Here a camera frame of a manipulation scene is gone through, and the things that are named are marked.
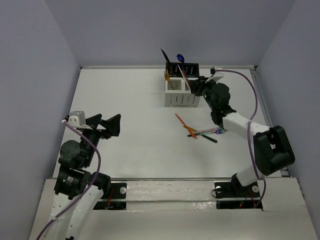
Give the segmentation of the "iridescent spoon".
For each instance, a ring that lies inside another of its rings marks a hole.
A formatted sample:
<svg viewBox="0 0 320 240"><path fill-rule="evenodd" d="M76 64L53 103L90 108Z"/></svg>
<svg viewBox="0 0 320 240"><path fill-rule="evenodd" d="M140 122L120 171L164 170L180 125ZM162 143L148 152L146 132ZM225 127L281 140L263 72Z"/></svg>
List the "iridescent spoon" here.
<svg viewBox="0 0 320 240"><path fill-rule="evenodd" d="M215 134L220 135L220 134L225 133L226 131L227 131L227 130L225 130L225 129L223 129L223 128L218 128L218 129L216 129L214 132L215 132Z"/></svg>

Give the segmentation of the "orange white chopstick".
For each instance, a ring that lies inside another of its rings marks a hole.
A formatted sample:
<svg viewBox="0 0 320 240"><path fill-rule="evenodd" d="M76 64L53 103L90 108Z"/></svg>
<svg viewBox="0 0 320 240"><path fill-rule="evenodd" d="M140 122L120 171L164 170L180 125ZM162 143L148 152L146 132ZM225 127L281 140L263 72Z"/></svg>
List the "orange white chopstick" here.
<svg viewBox="0 0 320 240"><path fill-rule="evenodd" d="M180 73L181 73L182 77L183 77L183 78L184 78L184 80L185 80L185 83L187 84L188 88L190 89L191 87L190 87L190 84L189 84L189 80L188 80L187 75L186 75L186 74L185 74L185 72L181 69L181 67L180 67L180 65L179 65L179 64L178 64L177 66L178 66L178 69L179 69L179 71L180 71Z"/></svg>

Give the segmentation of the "blue spoon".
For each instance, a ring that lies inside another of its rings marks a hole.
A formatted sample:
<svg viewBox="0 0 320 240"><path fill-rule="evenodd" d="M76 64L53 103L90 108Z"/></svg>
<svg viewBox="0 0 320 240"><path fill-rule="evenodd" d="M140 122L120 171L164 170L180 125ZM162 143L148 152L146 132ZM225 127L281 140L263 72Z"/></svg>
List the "blue spoon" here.
<svg viewBox="0 0 320 240"><path fill-rule="evenodd" d="M182 63L182 64L185 63L185 58L184 58L184 56L182 54L177 54L176 58L180 63Z"/></svg>

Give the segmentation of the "black knife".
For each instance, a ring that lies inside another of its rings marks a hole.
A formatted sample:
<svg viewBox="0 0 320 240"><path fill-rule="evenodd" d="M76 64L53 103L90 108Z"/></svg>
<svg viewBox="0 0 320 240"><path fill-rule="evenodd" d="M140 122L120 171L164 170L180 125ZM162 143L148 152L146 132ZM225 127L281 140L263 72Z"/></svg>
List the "black knife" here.
<svg viewBox="0 0 320 240"><path fill-rule="evenodd" d="M161 48L161 52L165 58L165 61L166 61L166 64L167 64L167 67L168 67L168 71L171 72L172 71L172 65L171 65L171 62L169 60L169 57L167 56L167 54L165 53L165 51Z"/></svg>

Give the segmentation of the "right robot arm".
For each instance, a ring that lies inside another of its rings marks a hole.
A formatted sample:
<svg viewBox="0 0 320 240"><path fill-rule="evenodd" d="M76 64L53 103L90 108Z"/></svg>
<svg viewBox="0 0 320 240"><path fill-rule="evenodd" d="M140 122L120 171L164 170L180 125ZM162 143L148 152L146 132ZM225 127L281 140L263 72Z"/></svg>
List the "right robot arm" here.
<svg viewBox="0 0 320 240"><path fill-rule="evenodd" d="M201 76L189 82L191 93L203 97L218 127L247 140L251 164L231 177L228 190L242 196L249 185L292 165L296 158L283 127L270 127L245 118L230 104L230 89L223 83Z"/></svg>

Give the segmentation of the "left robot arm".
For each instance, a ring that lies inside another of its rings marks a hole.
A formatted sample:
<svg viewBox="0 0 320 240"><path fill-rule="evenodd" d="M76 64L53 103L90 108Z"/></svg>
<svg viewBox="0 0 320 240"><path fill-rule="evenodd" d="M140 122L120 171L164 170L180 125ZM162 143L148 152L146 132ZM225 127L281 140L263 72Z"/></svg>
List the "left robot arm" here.
<svg viewBox="0 0 320 240"><path fill-rule="evenodd" d="M112 194L110 176L100 172L100 140L118 137L121 115L104 120L102 114L87 118L83 111L70 112L62 123L80 139L64 142L54 186L53 205L39 240L77 240L100 198Z"/></svg>

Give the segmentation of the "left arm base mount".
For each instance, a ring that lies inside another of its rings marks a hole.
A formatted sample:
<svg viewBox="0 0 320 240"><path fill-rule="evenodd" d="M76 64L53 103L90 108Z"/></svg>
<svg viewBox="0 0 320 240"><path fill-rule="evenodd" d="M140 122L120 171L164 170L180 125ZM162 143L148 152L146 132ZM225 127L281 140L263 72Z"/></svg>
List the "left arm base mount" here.
<svg viewBox="0 0 320 240"><path fill-rule="evenodd" d="M112 182L109 193L104 194L93 210L122 211L127 209L127 183Z"/></svg>

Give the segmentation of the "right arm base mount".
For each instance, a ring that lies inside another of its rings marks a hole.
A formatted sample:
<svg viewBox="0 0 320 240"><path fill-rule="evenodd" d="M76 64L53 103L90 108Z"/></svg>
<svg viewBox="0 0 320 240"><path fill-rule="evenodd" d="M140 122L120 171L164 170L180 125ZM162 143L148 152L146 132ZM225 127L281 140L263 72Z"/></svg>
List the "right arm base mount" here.
<svg viewBox="0 0 320 240"><path fill-rule="evenodd" d="M235 192L231 189L231 182L218 181L214 183L211 195L218 210L263 209L262 203L259 203L261 193L257 182Z"/></svg>

